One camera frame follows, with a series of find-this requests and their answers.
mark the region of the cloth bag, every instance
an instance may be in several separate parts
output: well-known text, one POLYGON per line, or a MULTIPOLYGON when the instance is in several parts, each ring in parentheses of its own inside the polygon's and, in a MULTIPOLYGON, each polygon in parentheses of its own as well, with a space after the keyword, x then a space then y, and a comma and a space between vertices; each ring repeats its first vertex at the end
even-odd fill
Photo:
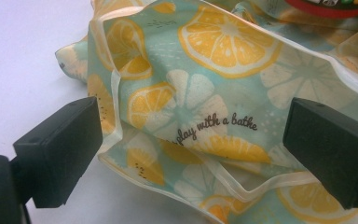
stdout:
POLYGON ((358 121, 358 17, 275 0, 92 5, 87 37, 56 56, 98 98, 102 162, 220 223, 358 223, 282 144, 293 97, 358 121))

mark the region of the white surface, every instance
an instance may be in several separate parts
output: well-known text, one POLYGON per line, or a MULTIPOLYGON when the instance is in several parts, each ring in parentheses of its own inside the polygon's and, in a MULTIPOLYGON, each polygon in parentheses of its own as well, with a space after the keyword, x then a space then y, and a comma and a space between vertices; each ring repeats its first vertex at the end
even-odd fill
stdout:
MULTIPOLYGON (((87 33, 89 0, 0 1, 0 155, 62 106, 86 97, 86 86, 66 77, 54 52, 87 33)), ((201 213, 140 189, 97 160, 80 178, 67 205, 35 209, 33 223, 206 223, 201 213)))

